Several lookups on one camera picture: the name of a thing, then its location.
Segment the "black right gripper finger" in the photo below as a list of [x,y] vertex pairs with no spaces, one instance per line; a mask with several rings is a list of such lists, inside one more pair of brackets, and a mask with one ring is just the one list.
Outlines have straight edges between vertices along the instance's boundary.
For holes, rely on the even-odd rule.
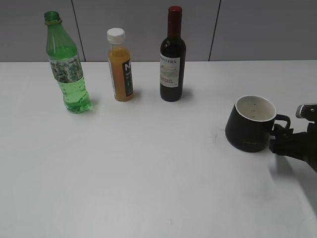
[[272,130],[272,136],[275,139],[287,139],[293,134],[294,129],[290,127],[283,127],[279,124],[275,124]]

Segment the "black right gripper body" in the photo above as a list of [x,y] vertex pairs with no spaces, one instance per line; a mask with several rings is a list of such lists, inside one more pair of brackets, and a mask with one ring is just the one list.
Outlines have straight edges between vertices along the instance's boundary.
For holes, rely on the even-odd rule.
[[306,162],[317,170],[317,125],[308,124],[306,132],[293,133],[287,139],[270,140],[270,151],[279,156],[288,156]]

